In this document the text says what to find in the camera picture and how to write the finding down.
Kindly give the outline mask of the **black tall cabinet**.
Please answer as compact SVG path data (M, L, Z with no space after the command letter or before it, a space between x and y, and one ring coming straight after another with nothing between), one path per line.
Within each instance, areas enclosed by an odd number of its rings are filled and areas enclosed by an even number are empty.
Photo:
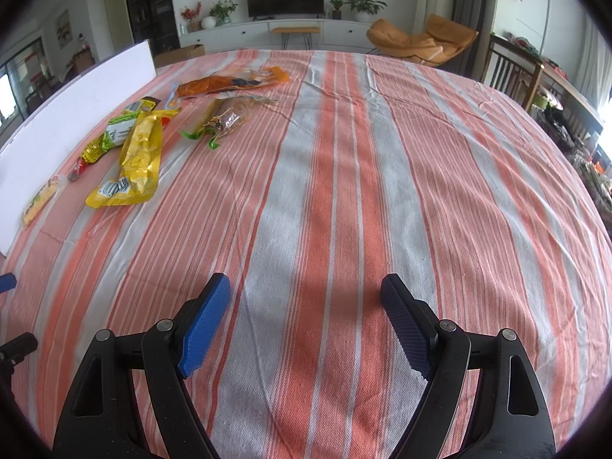
M179 48L172 0L125 0L134 42L147 41L153 57Z

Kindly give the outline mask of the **leafy plant white vase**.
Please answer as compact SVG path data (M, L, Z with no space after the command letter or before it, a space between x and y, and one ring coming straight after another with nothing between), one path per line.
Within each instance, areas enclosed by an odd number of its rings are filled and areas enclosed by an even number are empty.
M213 17L217 26L229 24L231 15L236 11L238 5L232 0L219 0L208 11L208 15Z

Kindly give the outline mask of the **wooden bench stool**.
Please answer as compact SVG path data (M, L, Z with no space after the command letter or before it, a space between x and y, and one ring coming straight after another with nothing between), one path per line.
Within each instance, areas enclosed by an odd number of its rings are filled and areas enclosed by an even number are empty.
M303 39L304 49L311 50L313 38L321 33L319 26L298 26L298 27L275 27L270 30L272 35L278 35L281 41L282 50L287 50L293 35Z

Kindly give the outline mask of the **brown snack green-end packet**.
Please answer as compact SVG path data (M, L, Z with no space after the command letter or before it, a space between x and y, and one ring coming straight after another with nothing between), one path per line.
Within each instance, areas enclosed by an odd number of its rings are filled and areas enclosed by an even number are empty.
M261 108L275 106L277 101L262 95L238 95L215 98L191 130L181 131L182 137L198 141L207 140L207 146L216 150L219 141L244 125Z

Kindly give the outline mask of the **potted green plant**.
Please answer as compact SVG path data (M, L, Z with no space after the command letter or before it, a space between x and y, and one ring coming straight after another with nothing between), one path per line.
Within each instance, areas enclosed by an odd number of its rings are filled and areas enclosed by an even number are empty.
M374 16L387 7L383 0L347 0L347 5L360 23L370 23Z

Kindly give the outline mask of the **orange lounge chair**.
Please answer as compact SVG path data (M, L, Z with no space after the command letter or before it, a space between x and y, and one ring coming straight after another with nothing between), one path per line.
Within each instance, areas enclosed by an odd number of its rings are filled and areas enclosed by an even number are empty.
M420 34L406 34L389 21L379 19L370 25L366 37L384 55L438 67L469 48L478 32L431 13Z

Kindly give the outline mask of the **green snack packet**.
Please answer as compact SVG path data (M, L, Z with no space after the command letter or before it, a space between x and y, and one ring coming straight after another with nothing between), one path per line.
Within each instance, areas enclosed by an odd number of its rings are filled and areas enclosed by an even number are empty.
M94 164L111 149L123 145L138 116L141 113L153 111L159 102L157 98L145 96L126 106L118 116L108 121L105 130L99 137L94 138L85 146L80 155L80 162L85 165Z

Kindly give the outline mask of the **red flower arrangement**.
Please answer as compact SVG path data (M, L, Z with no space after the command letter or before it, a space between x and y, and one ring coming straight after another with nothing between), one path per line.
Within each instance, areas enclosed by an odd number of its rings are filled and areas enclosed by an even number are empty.
M193 7L185 6L181 10L181 16L186 22L187 28L190 32L196 32L200 29L200 13L202 10L202 4L198 1Z

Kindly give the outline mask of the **white sheer curtain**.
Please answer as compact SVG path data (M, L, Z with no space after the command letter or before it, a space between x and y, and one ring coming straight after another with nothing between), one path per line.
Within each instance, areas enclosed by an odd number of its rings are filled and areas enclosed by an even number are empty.
M611 49L589 16L585 21L582 56L575 85L594 109L599 110L608 102L611 91Z

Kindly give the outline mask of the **orange snack packet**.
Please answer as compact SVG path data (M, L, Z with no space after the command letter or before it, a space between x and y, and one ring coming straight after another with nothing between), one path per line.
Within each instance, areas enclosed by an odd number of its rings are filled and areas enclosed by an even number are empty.
M262 70L235 70L231 73L213 73L184 83L176 83L166 104L175 108L186 98L235 90L257 89L285 83L290 75L281 67L269 67Z

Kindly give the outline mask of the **small dark potted plant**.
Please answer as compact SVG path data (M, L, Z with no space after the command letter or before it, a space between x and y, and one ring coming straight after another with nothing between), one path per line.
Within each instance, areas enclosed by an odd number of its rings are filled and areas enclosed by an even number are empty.
M332 19L341 20L344 1L343 0L329 0L329 3L332 7Z

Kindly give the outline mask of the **striped orange tablecloth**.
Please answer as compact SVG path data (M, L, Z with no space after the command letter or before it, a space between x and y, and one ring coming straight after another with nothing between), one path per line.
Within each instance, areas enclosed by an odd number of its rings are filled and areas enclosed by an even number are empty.
M611 241L571 164L500 92L379 56L214 54L144 93L273 65L290 80L216 149L186 138L208 98L182 105L150 201L86 205L112 152L13 243L1 336L37 337L13 379L33 428L52 439L99 329L148 329L223 272L229 308L187 382L219 454L385 458L424 387L380 303L395 272L463 329L515 330L567 441L611 377Z

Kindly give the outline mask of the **wooden side table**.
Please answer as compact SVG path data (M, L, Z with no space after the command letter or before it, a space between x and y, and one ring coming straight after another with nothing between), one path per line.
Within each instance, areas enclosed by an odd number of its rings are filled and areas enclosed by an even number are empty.
M596 109L590 105L585 96L569 80L561 76L545 60L542 59L542 61L545 63L545 70L540 79L535 98L538 93L544 91L551 93L552 97L560 102L564 116L570 124L568 128L570 133L584 143L599 141L604 124Z

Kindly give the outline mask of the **white tv cabinet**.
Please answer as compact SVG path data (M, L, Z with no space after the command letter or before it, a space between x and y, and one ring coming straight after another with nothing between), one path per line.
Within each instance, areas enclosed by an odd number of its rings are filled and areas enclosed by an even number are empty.
M366 36L369 27L367 23L345 20L261 20L189 32L179 38L179 43L183 48L202 45L207 53L258 49L367 54L373 50Z

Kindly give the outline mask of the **yellow red snack pouch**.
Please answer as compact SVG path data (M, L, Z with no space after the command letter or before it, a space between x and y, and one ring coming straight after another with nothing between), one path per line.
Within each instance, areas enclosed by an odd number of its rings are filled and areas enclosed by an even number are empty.
M140 113L119 154L119 173L92 191L85 204L98 209L144 203L159 183L164 127L181 109Z

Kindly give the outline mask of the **grey curtain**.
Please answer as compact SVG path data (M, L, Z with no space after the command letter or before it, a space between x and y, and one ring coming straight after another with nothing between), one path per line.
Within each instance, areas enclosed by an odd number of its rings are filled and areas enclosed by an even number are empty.
M477 32L475 41L454 60L454 71L479 80L484 71L497 0L454 0L452 20Z

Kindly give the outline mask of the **dark wooden dining chair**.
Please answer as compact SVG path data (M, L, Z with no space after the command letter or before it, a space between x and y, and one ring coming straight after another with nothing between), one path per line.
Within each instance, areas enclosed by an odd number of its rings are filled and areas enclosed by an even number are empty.
M492 33L479 81L529 111L544 70L545 63L536 54Z

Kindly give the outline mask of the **white cardboard box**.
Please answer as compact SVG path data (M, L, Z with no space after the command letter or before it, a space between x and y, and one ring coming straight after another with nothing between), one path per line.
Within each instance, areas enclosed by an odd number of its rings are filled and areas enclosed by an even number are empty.
M1 254L26 205L61 163L116 107L156 77L148 42L92 67L45 101L1 147Z

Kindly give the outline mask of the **cream rice cracker packet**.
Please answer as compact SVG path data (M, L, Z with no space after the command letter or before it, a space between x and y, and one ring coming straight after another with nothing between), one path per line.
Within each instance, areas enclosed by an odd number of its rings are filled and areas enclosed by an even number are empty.
M49 201L66 184L67 177L61 175L53 176L45 182L45 184L38 190L38 192L27 204L23 212L22 225L24 228L27 228L32 224L38 214L49 203Z

